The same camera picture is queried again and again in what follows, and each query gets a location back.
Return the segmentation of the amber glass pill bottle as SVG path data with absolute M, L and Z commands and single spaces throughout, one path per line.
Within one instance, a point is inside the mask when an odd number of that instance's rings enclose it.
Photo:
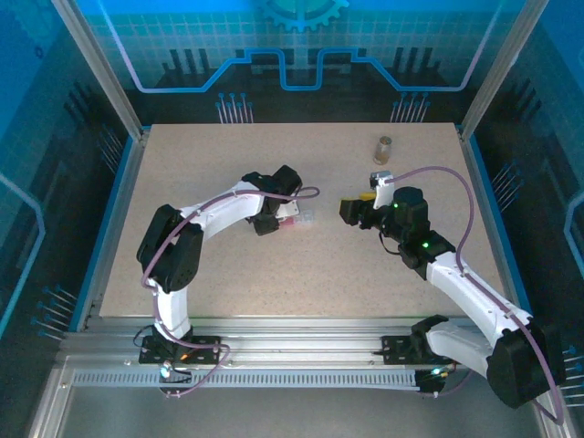
M 374 154 L 373 161 L 378 165 L 384 165 L 391 157 L 392 139 L 389 136 L 382 136 L 379 138 Z

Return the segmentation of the small LED circuit board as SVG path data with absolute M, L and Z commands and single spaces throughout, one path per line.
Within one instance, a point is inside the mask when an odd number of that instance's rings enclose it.
M 193 374 L 189 370 L 178 370 L 169 360 L 166 360 L 160 366 L 160 378 L 162 383 L 189 383 L 193 379 Z M 160 387 L 159 391 L 167 399 L 180 399 L 186 393 L 186 390 L 179 387 Z
M 446 380 L 453 370 L 453 364 L 433 365 L 429 369 L 416 370 L 414 378 L 418 392 L 430 397 L 436 397 L 444 389 Z

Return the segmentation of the blue aluminium table side rail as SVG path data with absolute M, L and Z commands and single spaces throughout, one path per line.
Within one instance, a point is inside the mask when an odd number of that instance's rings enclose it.
M 96 301 L 100 302 L 106 292 L 150 132 L 151 128 L 147 127 L 139 141 L 128 139 L 124 147 L 91 253 L 88 269 L 69 322 L 69 332 L 80 332 L 85 329 L 94 308 L 94 303 Z
M 495 192 L 485 166 L 485 160 L 477 140 L 474 134 L 468 140 L 463 138 L 460 138 L 460 140 L 503 289 L 514 304 L 532 314 L 533 309 L 529 302 L 527 290 L 520 275 L 516 257 L 510 244 L 503 217 L 495 199 Z

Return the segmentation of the aluminium mounting rail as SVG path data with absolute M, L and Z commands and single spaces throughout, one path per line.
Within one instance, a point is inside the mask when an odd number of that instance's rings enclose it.
M 218 336 L 238 368 L 379 368 L 381 337 L 407 336 L 419 318 L 193 318 L 193 333 Z M 138 363 L 133 337 L 147 318 L 93 318 L 69 333 L 57 357 L 89 366 Z

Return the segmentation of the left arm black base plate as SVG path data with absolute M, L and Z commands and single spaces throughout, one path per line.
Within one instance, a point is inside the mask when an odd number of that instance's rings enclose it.
M 138 362 L 140 364 L 172 365 L 217 365 L 221 348 L 219 337 L 192 337 L 188 342 L 197 344 L 198 348 L 184 347 L 158 335 L 146 336 L 141 343 Z

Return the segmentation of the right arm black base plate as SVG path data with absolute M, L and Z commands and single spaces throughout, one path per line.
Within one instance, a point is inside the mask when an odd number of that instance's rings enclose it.
M 381 349 L 385 365 L 447 365 L 454 360 L 433 353 L 423 338 L 410 336 L 383 336 Z

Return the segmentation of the aluminium frame post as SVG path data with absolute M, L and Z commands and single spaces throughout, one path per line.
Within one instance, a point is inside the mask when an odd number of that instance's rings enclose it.
M 463 119 L 460 134 L 462 141 L 470 141 L 548 3 L 549 0 L 525 0 Z
M 106 94 L 124 128 L 134 141 L 141 141 L 141 122 L 122 85 L 74 0 L 50 0 L 75 41 L 81 55 Z

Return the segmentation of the grey metal tray frame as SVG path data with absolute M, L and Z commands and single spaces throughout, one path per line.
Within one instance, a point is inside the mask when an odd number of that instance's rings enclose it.
M 156 389 L 63 387 L 58 438 L 584 438 L 546 431 L 472 378 L 432 399 L 365 389 L 201 389 L 168 400 Z

